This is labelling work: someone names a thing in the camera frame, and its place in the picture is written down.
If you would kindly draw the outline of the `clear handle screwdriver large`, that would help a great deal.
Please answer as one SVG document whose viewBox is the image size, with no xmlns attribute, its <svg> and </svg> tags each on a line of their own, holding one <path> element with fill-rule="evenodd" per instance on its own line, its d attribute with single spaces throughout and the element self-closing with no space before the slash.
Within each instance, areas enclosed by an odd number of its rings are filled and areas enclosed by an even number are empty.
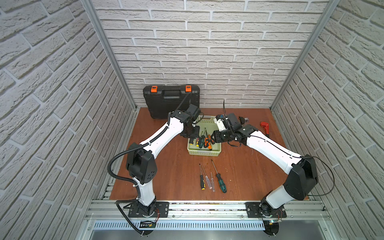
<svg viewBox="0 0 384 240">
<path fill-rule="evenodd" d="M 206 182 L 207 182 L 207 184 L 208 184 L 208 187 L 209 187 L 210 190 L 212 190 L 213 187 L 212 187 L 211 181 L 210 181 L 210 179 L 209 179 L 209 177 L 208 177 L 208 175 L 207 175 L 207 173 L 206 173 L 204 167 L 202 167 L 202 168 L 203 168 L 204 176 L 205 176 Z"/>
</svg>

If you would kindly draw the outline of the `orange black curved screwdriver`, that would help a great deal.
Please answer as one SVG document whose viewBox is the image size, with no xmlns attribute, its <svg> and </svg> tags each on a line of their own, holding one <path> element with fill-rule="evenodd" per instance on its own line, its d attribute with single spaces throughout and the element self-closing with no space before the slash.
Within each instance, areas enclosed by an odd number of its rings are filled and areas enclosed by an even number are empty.
<svg viewBox="0 0 384 240">
<path fill-rule="evenodd" d="M 211 135 L 208 135 L 208 139 L 211 139 L 211 140 L 212 140 L 212 145 L 215 144 L 215 141 L 212 139 Z"/>
</svg>

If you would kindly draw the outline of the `orange black stubby screwdriver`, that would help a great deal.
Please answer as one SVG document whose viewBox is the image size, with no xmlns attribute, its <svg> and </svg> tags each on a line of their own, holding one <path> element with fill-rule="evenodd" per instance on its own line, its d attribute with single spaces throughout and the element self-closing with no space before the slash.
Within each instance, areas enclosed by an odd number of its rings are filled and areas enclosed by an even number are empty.
<svg viewBox="0 0 384 240">
<path fill-rule="evenodd" d="M 204 140 L 204 148 L 207 148 L 207 146 L 206 146 L 207 141 L 209 141 L 209 139 L 205 138 L 205 140 Z"/>
</svg>

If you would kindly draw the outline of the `green black large screwdriver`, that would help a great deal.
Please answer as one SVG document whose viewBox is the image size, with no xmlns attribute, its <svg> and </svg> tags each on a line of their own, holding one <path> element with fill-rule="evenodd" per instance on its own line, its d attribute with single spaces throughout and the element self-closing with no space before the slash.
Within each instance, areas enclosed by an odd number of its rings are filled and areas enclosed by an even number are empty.
<svg viewBox="0 0 384 240">
<path fill-rule="evenodd" d="M 219 183 L 219 187 L 220 187 L 220 190 L 223 192 L 223 193 L 227 193 L 227 187 L 226 187 L 226 184 L 224 183 L 224 180 L 222 179 L 221 177 L 221 174 L 218 172 L 213 160 L 211 160 L 212 164 L 213 164 L 213 167 L 215 169 L 215 172 L 216 172 L 216 178 L 218 179 L 218 183 Z"/>
</svg>

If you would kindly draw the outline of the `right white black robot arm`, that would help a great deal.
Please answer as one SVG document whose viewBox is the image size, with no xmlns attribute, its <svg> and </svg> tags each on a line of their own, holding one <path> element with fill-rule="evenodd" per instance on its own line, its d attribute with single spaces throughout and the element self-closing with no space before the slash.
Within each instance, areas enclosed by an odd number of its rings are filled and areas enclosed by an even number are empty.
<svg viewBox="0 0 384 240">
<path fill-rule="evenodd" d="M 318 184 L 314 157 L 302 156 L 282 147 L 233 113 L 217 115 L 215 123 L 218 126 L 212 133 L 215 143 L 239 142 L 263 154 L 288 175 L 284 184 L 261 200 L 259 208 L 263 217 L 272 217 L 287 202 L 304 200 Z"/>
</svg>

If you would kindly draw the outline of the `orange handle screwdriver slim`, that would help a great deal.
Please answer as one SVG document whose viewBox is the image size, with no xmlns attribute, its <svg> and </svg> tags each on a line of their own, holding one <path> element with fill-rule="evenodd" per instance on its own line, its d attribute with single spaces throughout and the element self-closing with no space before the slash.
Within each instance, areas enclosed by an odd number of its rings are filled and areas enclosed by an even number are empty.
<svg viewBox="0 0 384 240">
<path fill-rule="evenodd" d="M 204 147 L 205 148 L 210 148 L 211 147 L 211 141 L 209 140 L 208 133 L 207 133 L 206 129 L 205 129 L 205 132 L 206 132 L 206 138 L 205 138 Z"/>
</svg>

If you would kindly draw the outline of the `clear handle screwdriver small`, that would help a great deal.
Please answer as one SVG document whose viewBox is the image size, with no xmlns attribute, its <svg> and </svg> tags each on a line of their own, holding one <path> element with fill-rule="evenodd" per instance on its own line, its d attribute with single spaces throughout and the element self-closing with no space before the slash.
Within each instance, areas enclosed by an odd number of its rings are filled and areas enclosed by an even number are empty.
<svg viewBox="0 0 384 240">
<path fill-rule="evenodd" d="M 210 172 L 210 175 L 211 175 L 211 186 L 212 186 L 212 191 L 213 192 L 215 192 L 216 190 L 215 190 L 215 183 L 214 183 L 214 178 L 213 178 L 213 173 L 212 172 Z"/>
</svg>

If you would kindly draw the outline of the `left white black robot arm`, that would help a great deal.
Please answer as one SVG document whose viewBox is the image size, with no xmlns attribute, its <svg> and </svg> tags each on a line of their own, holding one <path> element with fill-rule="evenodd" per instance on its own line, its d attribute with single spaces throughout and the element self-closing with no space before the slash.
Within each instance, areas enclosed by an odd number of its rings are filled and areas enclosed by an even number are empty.
<svg viewBox="0 0 384 240">
<path fill-rule="evenodd" d="M 162 149 L 177 135 L 194 139 L 200 127 L 197 118 L 201 114 L 199 107 L 189 105 L 187 110 L 175 110 L 168 114 L 167 122 L 152 136 L 140 144 L 133 143 L 127 155 L 127 170 L 138 192 L 139 212 L 150 217 L 155 212 L 156 196 L 153 179 L 157 173 L 156 158 Z"/>
</svg>

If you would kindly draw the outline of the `yellow black short screwdriver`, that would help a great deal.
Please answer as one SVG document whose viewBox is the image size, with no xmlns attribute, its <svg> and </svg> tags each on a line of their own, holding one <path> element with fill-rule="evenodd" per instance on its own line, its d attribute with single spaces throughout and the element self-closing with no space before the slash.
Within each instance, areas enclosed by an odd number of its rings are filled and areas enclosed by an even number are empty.
<svg viewBox="0 0 384 240">
<path fill-rule="evenodd" d="M 202 190 L 205 190 L 206 189 L 206 184 L 205 184 L 204 176 L 203 176 L 203 173 L 202 173 L 202 166 L 201 166 L 201 164 L 199 164 L 199 169 L 200 169 L 200 186 L 201 186 Z"/>
</svg>

